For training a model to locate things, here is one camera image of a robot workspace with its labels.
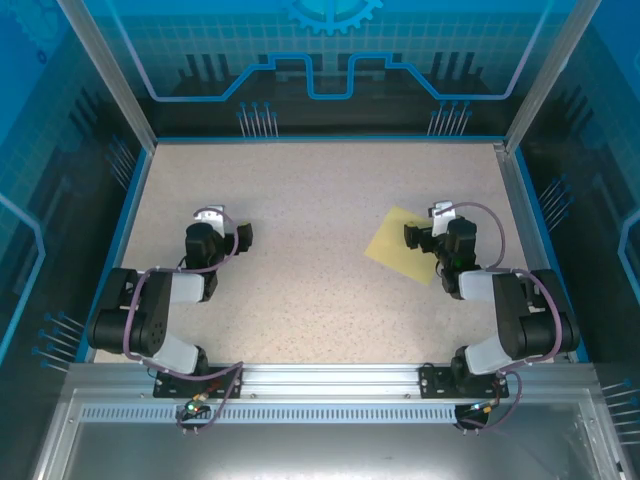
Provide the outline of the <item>yellow cloth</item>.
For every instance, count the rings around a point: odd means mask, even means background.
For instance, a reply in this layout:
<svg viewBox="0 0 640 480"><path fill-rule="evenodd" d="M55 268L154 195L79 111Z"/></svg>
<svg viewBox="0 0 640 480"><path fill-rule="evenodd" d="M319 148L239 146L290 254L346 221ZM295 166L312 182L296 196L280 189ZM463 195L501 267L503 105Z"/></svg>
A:
<svg viewBox="0 0 640 480"><path fill-rule="evenodd" d="M431 221L403 208L392 207L366 248L365 255L397 273L428 286L435 276L436 257L432 253L423 253L420 247L410 249L406 246L404 238L406 224L430 227Z"/></svg>

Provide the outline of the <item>steel sheet tray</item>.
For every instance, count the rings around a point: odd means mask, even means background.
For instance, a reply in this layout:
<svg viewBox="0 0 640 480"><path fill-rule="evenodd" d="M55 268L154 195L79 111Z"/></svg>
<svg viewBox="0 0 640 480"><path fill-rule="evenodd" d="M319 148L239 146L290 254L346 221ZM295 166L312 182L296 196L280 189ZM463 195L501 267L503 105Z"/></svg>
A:
<svg viewBox="0 0 640 480"><path fill-rule="evenodd" d="M30 480L640 480L636 447L605 409L503 402L454 424L84 423L73 396L55 414Z"/></svg>

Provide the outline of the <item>aluminium side rail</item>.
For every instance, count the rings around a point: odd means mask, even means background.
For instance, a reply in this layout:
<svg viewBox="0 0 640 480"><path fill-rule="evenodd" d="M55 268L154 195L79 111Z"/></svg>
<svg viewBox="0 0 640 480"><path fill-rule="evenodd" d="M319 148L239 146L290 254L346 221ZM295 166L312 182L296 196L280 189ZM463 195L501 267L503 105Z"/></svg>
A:
<svg viewBox="0 0 640 480"><path fill-rule="evenodd" d="M494 150L529 270L551 269L557 276L562 296L573 314L573 308L551 245L531 176L519 148L508 153L502 142Z"/></svg>

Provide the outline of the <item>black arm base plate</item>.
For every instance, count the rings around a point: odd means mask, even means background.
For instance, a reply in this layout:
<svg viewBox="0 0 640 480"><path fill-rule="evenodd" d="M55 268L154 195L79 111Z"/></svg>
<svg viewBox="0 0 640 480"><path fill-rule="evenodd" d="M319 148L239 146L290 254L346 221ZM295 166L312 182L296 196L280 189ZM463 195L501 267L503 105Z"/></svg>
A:
<svg viewBox="0 0 640 480"><path fill-rule="evenodd" d="M154 398L187 399L198 394L206 393L209 398L222 399L228 389L231 389L229 397L240 397L243 380L243 371L236 370L224 376L206 381L189 381L170 376L166 373L157 373L153 388Z"/></svg>
<svg viewBox="0 0 640 480"><path fill-rule="evenodd" d="M504 399L510 396L506 383L495 374L472 375L451 366L423 364L417 372L422 399Z"/></svg>

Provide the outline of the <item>aluminium mounting rail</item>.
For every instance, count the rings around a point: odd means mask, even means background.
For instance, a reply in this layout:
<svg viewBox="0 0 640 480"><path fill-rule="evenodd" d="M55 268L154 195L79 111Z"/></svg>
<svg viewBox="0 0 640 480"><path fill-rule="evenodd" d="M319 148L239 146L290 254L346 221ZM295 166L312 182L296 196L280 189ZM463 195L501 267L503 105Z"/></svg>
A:
<svg viewBox="0 0 640 480"><path fill-rule="evenodd" d="M249 364L239 399L249 403L418 402L419 364ZM590 364L539 363L520 369L523 400L577 402L601 396ZM63 392L95 401L142 401L152 397L154 381L137 364L74 364Z"/></svg>

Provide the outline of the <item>aluminium frame post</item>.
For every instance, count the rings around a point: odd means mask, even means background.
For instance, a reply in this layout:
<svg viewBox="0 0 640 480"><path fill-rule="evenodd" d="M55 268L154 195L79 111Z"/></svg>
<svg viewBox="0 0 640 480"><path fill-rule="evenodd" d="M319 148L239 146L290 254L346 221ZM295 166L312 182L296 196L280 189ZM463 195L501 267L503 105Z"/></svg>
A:
<svg viewBox="0 0 640 480"><path fill-rule="evenodd" d="M504 153L508 156L515 154L601 2L602 0L576 0L507 131Z"/></svg>
<svg viewBox="0 0 640 480"><path fill-rule="evenodd" d="M157 138L117 60L83 0L56 0L141 146L154 154Z"/></svg>

